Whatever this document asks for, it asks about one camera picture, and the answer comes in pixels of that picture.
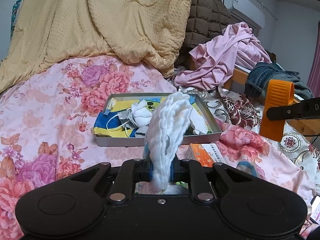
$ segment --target smartphone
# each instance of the smartphone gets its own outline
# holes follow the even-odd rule
[[[311,201],[312,214],[310,220],[313,223],[320,224],[320,196],[317,195]]]

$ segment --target phone screen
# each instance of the phone screen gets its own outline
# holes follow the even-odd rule
[[[318,224],[320,224],[320,196],[316,196],[312,202],[312,214],[311,218]]]

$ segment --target yellow blanket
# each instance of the yellow blanket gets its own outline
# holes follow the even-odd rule
[[[144,60],[164,76],[185,36],[191,0],[23,0],[0,92],[68,57]]]

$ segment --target white face mask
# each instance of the white face mask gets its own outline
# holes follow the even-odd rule
[[[139,103],[131,105],[132,116],[137,127],[142,127],[150,123],[152,112],[150,112],[147,106],[146,100],[141,100]]]

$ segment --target mask ear loop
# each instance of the mask ear loop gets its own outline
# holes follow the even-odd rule
[[[112,128],[112,130],[109,129],[109,128],[108,128],[108,123],[109,123],[112,119],[116,118],[117,116],[119,116],[119,114],[116,114],[116,115],[114,115],[113,117],[111,117],[111,118],[108,120],[107,124],[106,124],[107,130],[109,130],[110,132],[117,131],[117,130],[119,130],[121,127],[123,127],[125,124],[127,124],[127,123],[130,122],[130,120],[128,120],[127,122],[119,125],[118,127]],[[125,131],[126,136],[130,137],[130,136],[127,134],[127,127],[124,127],[124,131]]]

